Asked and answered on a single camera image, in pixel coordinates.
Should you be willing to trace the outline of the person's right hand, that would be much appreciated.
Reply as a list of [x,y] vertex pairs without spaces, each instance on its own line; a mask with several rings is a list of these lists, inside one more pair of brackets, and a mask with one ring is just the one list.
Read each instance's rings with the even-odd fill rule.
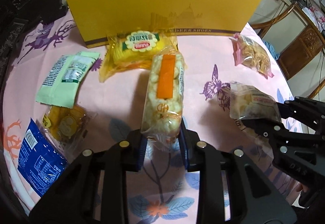
[[308,208],[312,204],[315,191],[309,189],[307,186],[301,183],[298,184],[296,191],[300,193],[298,204],[303,208]]

